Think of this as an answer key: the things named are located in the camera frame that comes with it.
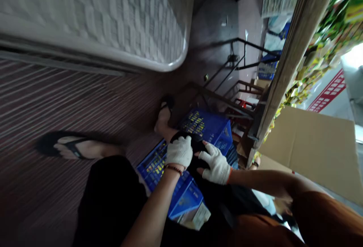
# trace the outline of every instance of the orange shirt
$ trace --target orange shirt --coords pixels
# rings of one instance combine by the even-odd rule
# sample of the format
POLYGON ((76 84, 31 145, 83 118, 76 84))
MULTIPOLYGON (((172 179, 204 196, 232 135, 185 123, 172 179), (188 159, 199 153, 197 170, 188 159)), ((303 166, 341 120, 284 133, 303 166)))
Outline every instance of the orange shirt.
POLYGON ((292 213, 305 244, 269 217, 241 215, 234 231, 223 235, 223 245, 363 247, 363 217, 324 193, 301 194, 294 199, 292 213))

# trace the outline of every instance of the black pants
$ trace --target black pants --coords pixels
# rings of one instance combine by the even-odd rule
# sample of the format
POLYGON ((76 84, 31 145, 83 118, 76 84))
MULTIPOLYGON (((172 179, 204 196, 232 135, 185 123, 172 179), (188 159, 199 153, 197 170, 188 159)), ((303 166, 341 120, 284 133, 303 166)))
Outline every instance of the black pants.
MULTIPOLYGON (((178 132, 171 142, 187 135, 191 134, 178 132)), ((193 152, 205 149, 199 136, 191 136, 193 152)), ((211 235, 215 235, 215 231, 231 229, 230 217, 233 222, 236 215, 255 213, 270 216, 250 189, 211 183, 202 179, 196 172, 197 167, 207 168, 208 165, 193 157, 188 171, 203 193, 211 218, 199 232, 167 218, 162 246, 206 244, 207 240, 212 240, 211 235)), ((73 246, 120 246, 146 201, 145 188, 124 156, 115 155, 97 161, 91 167, 78 208, 73 246)))

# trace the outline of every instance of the wrist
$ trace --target wrist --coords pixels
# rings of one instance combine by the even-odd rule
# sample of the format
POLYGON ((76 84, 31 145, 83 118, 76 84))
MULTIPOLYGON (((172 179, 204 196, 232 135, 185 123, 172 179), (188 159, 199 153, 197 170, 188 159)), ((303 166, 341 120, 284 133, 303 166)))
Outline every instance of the wrist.
POLYGON ((164 169, 163 177, 167 177, 169 179, 176 178, 178 180, 180 178, 180 173, 173 169, 164 169))
POLYGON ((239 176, 239 173, 241 172, 241 170, 239 169, 233 169, 231 168, 231 173, 230 173, 230 176, 228 178, 228 181, 227 181, 227 184, 228 185, 237 185, 238 183, 238 176, 239 176))
POLYGON ((175 167, 176 169, 180 170, 181 172, 184 172, 186 168, 183 165, 177 164, 177 163, 168 163, 166 164, 171 167, 175 167))

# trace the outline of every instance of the hand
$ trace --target hand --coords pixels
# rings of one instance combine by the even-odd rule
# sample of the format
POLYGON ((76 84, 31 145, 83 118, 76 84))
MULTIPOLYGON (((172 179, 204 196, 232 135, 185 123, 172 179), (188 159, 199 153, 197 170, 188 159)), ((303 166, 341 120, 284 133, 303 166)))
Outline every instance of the hand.
POLYGON ((178 140, 170 143, 166 152, 165 165, 170 164, 175 166, 176 168, 180 168, 180 166, 183 166, 184 170, 186 170, 187 167, 189 167, 193 157, 193 150, 190 145, 191 140, 192 138, 190 136, 187 136, 186 138, 179 137, 178 140))
POLYGON ((202 175, 204 179, 207 179, 212 183, 226 185, 228 183, 232 167, 227 163, 226 157, 223 156, 218 148, 206 141, 203 141, 203 144, 205 145, 208 153, 202 151, 196 152, 194 155, 207 162, 211 169, 197 168, 197 172, 202 175))

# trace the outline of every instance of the foot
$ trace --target foot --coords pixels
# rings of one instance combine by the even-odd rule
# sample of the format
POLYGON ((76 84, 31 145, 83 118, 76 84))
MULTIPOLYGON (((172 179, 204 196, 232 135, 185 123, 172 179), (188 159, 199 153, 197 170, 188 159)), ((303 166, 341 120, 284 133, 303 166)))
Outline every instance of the foot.
MULTIPOLYGON (((78 159, 72 151, 70 151, 64 143, 82 139, 83 137, 62 137, 58 140, 54 148, 59 150, 60 155, 64 159, 78 159)), ((112 144, 106 144, 95 140, 86 140, 76 144, 79 152, 88 159, 99 159, 112 155, 121 155, 121 148, 112 144)))
MULTIPOLYGON (((162 102, 160 105, 160 108, 165 106, 166 102, 162 102)), ((154 131, 158 134, 160 134, 161 129, 163 127, 167 127, 168 126, 168 121, 170 119, 171 113, 168 107, 162 108, 159 112, 158 115, 158 120, 156 121, 155 127, 154 127, 154 131)))

